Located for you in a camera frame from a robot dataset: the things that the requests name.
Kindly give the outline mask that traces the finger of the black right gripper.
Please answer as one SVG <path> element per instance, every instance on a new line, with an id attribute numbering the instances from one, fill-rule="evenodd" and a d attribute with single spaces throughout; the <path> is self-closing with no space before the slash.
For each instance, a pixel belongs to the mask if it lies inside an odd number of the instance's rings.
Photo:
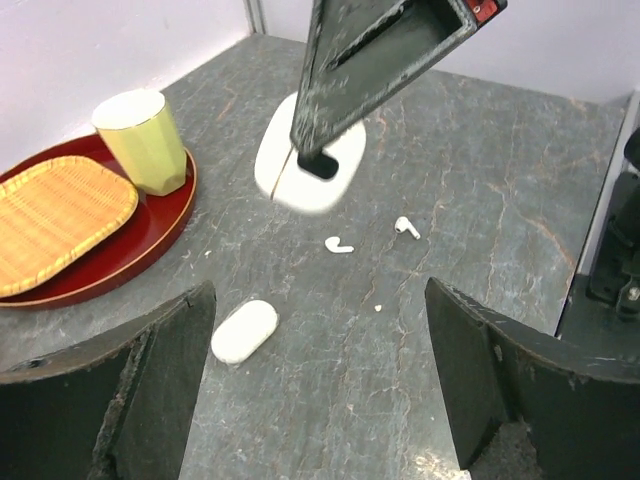
<path id="1" fill-rule="evenodd" d="M 314 2 L 293 146 L 321 151 L 499 12 L 493 0 Z"/>

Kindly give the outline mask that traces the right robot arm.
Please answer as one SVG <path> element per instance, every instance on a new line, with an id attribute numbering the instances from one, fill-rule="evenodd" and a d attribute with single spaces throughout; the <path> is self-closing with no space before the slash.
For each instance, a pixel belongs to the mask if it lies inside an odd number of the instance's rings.
<path id="1" fill-rule="evenodd" d="M 293 114 L 297 165 L 327 186 L 356 160 L 327 148 L 363 117 L 486 27 L 505 1 L 316 1 Z M 586 273 L 558 334 L 608 358 L 639 359 L 639 176 L 619 175 Z"/>

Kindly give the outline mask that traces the white earbud charging case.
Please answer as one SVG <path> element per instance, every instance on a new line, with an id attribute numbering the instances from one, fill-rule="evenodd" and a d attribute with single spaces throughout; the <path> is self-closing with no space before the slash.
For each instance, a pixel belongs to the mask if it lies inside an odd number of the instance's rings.
<path id="1" fill-rule="evenodd" d="M 276 330 L 279 314 L 264 300 L 236 308 L 214 331 L 211 350 L 216 359 L 236 365 L 248 359 Z"/>

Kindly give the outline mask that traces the small white charging case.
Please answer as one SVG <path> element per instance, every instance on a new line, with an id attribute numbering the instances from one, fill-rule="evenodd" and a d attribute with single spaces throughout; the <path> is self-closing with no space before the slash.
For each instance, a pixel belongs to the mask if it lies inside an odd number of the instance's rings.
<path id="1" fill-rule="evenodd" d="M 363 158 L 366 130 L 356 122 L 314 155 L 301 155 L 291 130 L 297 94 L 287 96 L 272 116 L 254 164 L 254 178 L 271 201 L 305 215 L 319 215 L 343 197 Z"/>

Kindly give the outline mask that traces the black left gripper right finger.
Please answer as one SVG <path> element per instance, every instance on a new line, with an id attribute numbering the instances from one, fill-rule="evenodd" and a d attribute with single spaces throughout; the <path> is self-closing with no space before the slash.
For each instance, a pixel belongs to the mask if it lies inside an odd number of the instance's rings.
<path id="1" fill-rule="evenodd" d="M 521 421 L 548 479 L 638 478 L 638 363 L 542 333 L 435 277 L 425 302 L 461 468 Z"/>

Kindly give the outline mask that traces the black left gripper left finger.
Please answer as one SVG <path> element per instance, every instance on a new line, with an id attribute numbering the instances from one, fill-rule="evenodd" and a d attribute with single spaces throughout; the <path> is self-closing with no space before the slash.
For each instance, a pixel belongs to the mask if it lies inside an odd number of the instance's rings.
<path id="1" fill-rule="evenodd" d="M 178 478 L 215 315 L 205 281 L 3 371 L 2 478 Z"/>

